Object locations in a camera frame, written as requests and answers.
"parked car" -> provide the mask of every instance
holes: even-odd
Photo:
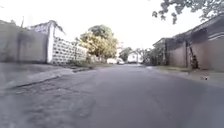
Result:
[[[124,61],[123,60],[119,60],[119,61],[117,61],[117,64],[124,65]]]
[[[109,59],[107,59],[107,63],[108,63],[108,64],[116,64],[117,61],[116,61],[116,59],[109,58]]]

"concrete wall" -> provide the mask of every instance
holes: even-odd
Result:
[[[86,60],[87,49],[75,46],[74,42],[65,41],[59,37],[54,38],[53,64],[66,64],[70,60]]]
[[[182,46],[168,51],[169,65],[177,67],[186,67],[186,47]]]
[[[0,61],[38,62],[47,60],[47,35],[0,21]]]
[[[224,71],[224,35],[208,39],[204,42],[193,43],[193,52],[197,56],[200,69]],[[168,51],[169,65],[190,67],[190,49],[182,45]]]

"white building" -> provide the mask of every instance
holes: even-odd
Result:
[[[141,63],[143,62],[143,57],[142,55],[136,53],[136,52],[131,52],[128,55],[128,63]]]
[[[84,60],[87,49],[76,46],[74,42],[66,40],[66,34],[56,21],[27,27],[30,30],[48,35],[47,62],[67,63],[69,60]]]

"foliage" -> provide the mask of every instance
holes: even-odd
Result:
[[[127,47],[121,51],[119,57],[123,59],[123,61],[127,61],[128,55],[130,54],[131,51],[132,49],[130,47]]]
[[[76,39],[89,54],[97,57],[115,57],[118,40],[114,38],[110,28],[99,25],[91,27],[86,33]]]
[[[87,67],[89,64],[86,60],[70,60],[68,65],[77,66],[77,67]]]
[[[103,39],[111,39],[114,35],[112,30],[105,25],[93,26],[89,28],[89,31],[91,31],[95,36],[100,36]]]
[[[200,16],[201,20],[210,19],[218,14],[224,12],[223,0],[163,0],[161,3],[161,10],[153,11],[152,16],[158,17],[162,20],[166,19],[166,14],[170,8],[175,9],[171,13],[173,17],[173,24],[177,21],[177,15],[181,14],[184,8],[190,8],[191,12],[202,10],[203,14]]]
[[[11,20],[10,23],[16,25],[16,22],[14,20]]]
[[[48,23],[52,24],[54,26],[54,28],[58,28],[61,32],[65,33],[62,26],[60,26],[56,21],[50,20]]]

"road surface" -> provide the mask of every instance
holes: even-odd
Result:
[[[223,88],[135,65],[0,93],[0,128],[223,127]]]

